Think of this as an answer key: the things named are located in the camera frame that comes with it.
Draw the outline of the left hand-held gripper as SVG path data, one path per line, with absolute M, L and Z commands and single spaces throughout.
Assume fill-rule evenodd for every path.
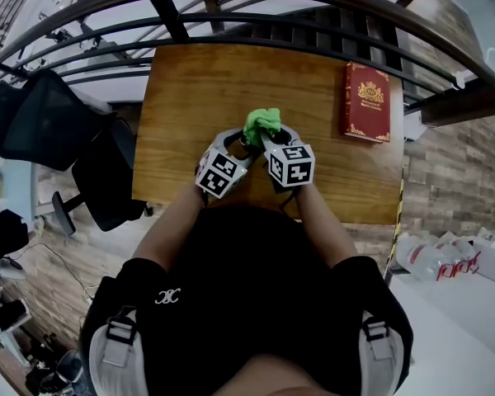
M 223 198 L 248 173 L 257 160 L 257 152 L 248 152 L 242 158 L 229 153 L 234 143 L 242 143 L 243 130 L 225 130 L 216 135 L 203 153 L 196 169 L 195 184 L 214 198 Z

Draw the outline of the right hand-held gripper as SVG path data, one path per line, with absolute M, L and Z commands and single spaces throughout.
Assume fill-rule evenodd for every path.
M 276 193 L 290 191 L 297 186 L 313 182 L 314 152 L 309 144 L 300 139 L 295 130 L 282 125 L 280 131 L 272 136 L 263 130 L 261 139 L 267 171 Z

